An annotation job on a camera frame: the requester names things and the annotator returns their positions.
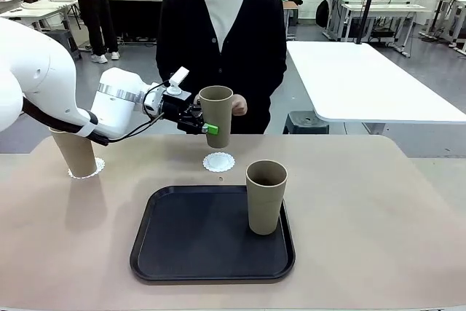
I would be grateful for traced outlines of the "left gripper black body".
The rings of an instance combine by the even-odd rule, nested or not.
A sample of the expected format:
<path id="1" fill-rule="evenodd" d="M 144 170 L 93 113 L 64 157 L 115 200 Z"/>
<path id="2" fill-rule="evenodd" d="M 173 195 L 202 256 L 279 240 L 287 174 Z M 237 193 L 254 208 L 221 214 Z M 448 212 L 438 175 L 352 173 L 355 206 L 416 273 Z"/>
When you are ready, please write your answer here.
<path id="1" fill-rule="evenodd" d="M 188 123 L 191 120 L 191 93 L 181 91 L 179 95 L 171 95 L 168 91 L 163 92 L 161 101 L 161 112 L 163 118 L 174 122 L 178 130 L 189 132 Z"/>

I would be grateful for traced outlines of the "person's left hand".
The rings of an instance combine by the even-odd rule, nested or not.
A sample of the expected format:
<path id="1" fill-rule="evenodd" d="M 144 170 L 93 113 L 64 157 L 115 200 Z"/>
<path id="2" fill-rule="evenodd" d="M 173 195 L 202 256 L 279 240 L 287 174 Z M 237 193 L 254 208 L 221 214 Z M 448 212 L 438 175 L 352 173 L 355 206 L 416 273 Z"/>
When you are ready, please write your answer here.
<path id="1" fill-rule="evenodd" d="M 248 105 L 246 99 L 238 94 L 232 96 L 232 115 L 233 116 L 244 116 L 248 111 Z"/>

